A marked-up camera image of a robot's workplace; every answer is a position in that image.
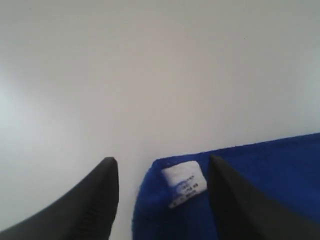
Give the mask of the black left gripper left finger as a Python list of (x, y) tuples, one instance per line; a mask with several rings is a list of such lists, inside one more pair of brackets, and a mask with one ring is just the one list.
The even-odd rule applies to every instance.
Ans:
[(0, 233), (2, 240), (107, 240), (118, 208), (118, 163), (104, 158), (54, 203)]

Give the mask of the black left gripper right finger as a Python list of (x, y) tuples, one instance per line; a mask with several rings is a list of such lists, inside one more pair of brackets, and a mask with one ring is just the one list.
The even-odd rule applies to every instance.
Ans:
[(220, 240), (318, 240), (319, 223), (266, 196), (219, 156), (208, 163), (208, 195)]

